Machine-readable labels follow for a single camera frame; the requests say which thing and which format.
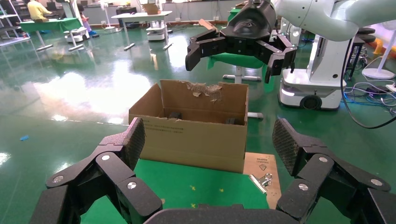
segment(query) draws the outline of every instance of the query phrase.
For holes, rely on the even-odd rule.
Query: person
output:
[[[89,23],[88,23],[89,17],[85,17],[85,16],[83,15],[83,11],[84,11],[83,5],[77,4],[77,8],[78,8],[78,10],[79,10],[79,12],[80,12],[81,21],[83,22],[83,26],[87,29],[88,34],[89,34],[89,35],[95,35],[96,32],[93,31],[93,30],[91,29],[91,26],[90,26]]]
[[[25,0],[25,3],[28,5],[30,18],[33,21],[48,21],[44,15],[52,14],[52,12],[48,11],[40,2],[36,0]]]

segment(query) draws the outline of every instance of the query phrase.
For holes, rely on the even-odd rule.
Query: yellow shirt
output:
[[[28,10],[33,20],[45,19],[45,14],[51,14],[40,2],[34,0],[28,3]]]

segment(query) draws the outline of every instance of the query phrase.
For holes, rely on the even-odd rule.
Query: green floor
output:
[[[129,32],[136,46],[126,52],[123,33],[102,35],[85,42],[85,50],[72,53],[57,33],[43,35],[46,44],[54,47],[37,54],[28,42],[2,48],[7,60],[0,56],[0,224],[27,223],[45,180],[85,158],[104,136],[124,131],[128,108],[152,84],[160,79],[215,84],[224,74],[233,74],[235,67],[222,63],[206,70],[206,58],[192,72],[185,70],[188,38],[203,31],[187,28],[171,34],[174,44],[168,51],[162,50],[162,42],[147,42],[145,30],[139,29]],[[38,46],[35,36],[33,42]],[[309,55],[308,44],[298,52],[297,68],[306,67]],[[261,71],[248,73],[257,76]],[[343,105],[333,112],[281,106],[279,80],[275,77],[268,85],[249,83],[249,110],[262,112],[265,119],[249,119],[247,151],[276,154],[271,141],[273,125],[277,118],[286,118],[297,131],[321,138],[340,158],[396,187],[395,124],[363,129]],[[353,82],[363,80],[357,71]],[[367,125],[390,119],[381,107],[350,107]],[[24,135],[29,139],[20,141]],[[285,190],[293,178],[279,157],[276,159],[281,189]],[[308,223],[349,221],[320,199]]]

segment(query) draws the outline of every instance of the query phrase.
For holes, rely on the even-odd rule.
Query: green mat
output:
[[[235,66],[240,66],[244,68],[250,69],[259,69],[262,68],[262,76],[265,76],[267,72],[267,65],[264,64],[259,59],[255,58],[254,56],[245,56],[245,55],[235,55],[235,54],[228,54],[222,53],[218,55],[213,55],[209,57],[207,69],[213,68],[216,62],[223,62],[227,64],[232,64]]]
[[[248,175],[139,160],[136,176],[162,199],[163,208],[197,208],[198,204],[267,209],[266,195]],[[83,215],[82,224],[125,223],[107,198],[101,198]]]
[[[50,19],[48,22],[21,22],[20,26],[25,32],[38,30],[60,30],[61,32],[78,29],[82,25],[77,18],[64,18],[62,20]]]

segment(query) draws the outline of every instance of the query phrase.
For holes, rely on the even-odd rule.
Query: fan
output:
[[[107,27],[105,29],[115,29],[115,27],[112,27],[110,25],[110,20],[109,20],[109,15],[107,14],[107,8],[109,7],[109,1],[100,1],[100,7],[102,8],[103,11],[106,13],[106,18],[107,18]]]
[[[389,41],[389,46],[386,48],[385,54],[383,55],[380,65],[378,68],[370,68],[370,69],[363,69],[362,74],[366,77],[376,78],[376,79],[391,79],[394,78],[396,75],[388,70],[382,69],[386,58],[389,55],[390,50],[392,50],[393,44],[395,44],[396,40],[396,20],[383,22],[382,26],[387,30],[393,30],[393,35]]]

